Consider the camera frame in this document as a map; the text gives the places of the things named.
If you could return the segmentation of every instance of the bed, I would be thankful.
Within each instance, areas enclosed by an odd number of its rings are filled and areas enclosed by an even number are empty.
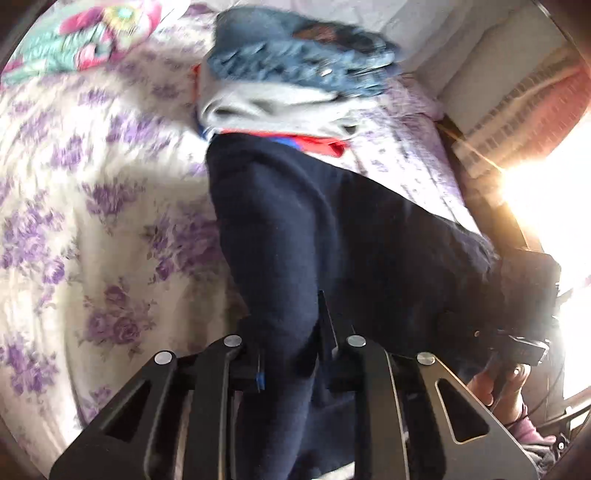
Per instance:
[[[191,119],[214,19],[191,5],[118,63],[0,91],[0,415],[45,476],[154,352],[198,352],[244,314]],[[418,82],[362,115],[320,159],[477,232]]]

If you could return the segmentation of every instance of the stack of clothes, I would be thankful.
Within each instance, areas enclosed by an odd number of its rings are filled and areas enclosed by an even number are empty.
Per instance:
[[[354,25],[237,7],[217,17],[215,45],[195,69],[201,135],[240,132],[340,157],[362,128],[398,47]]]

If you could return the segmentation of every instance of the black fabric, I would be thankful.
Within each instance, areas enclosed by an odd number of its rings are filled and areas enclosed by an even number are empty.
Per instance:
[[[490,322],[482,291],[498,261],[485,238],[263,138],[219,135],[207,166],[250,314],[239,333],[265,351],[267,389],[239,412],[239,480],[309,480],[353,461],[351,397],[334,398],[317,373],[321,289],[333,317],[392,353],[484,366],[473,332]]]

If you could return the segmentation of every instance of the floral bed sheet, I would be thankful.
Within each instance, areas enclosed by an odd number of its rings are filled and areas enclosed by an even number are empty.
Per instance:
[[[214,19],[192,5],[119,63],[0,92],[0,415],[45,475],[151,355],[197,352],[244,314],[191,120]],[[438,104],[392,79],[363,115],[322,160],[478,231]]]

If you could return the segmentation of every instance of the cable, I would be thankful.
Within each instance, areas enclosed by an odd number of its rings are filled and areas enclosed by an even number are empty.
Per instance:
[[[556,379],[554,380],[554,383],[552,383],[552,385],[550,386],[550,388],[546,392],[546,395],[544,395],[544,398],[542,398],[542,400],[540,401],[540,403],[538,403],[532,410],[528,411],[527,415],[520,416],[517,420],[514,420],[514,421],[512,421],[512,422],[510,422],[510,423],[508,423],[506,425],[503,425],[506,429],[512,427],[518,421],[521,421],[523,419],[526,419],[530,415],[533,415],[536,411],[538,411],[540,409],[540,407],[546,402],[546,400],[548,400],[548,397],[554,391],[554,389],[556,388],[556,385],[558,385],[558,380],[560,380],[560,377],[564,373],[564,365],[565,365],[565,363],[566,363],[566,354],[564,354],[564,358],[562,360],[562,366],[560,367],[560,371],[558,372],[558,375],[556,375]]]

